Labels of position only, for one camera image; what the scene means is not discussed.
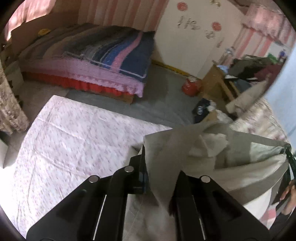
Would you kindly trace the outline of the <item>person's hand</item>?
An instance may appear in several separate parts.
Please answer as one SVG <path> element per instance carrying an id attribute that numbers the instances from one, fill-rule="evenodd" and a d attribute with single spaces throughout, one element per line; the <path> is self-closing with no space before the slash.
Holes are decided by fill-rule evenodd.
<path id="1" fill-rule="evenodd" d="M 288 186 L 282 193 L 280 201 L 288 199 L 287 204 L 281 211 L 283 215 L 289 215 L 295 209 L 296 206 L 296 190 L 295 190 L 295 180 L 289 182 Z"/>

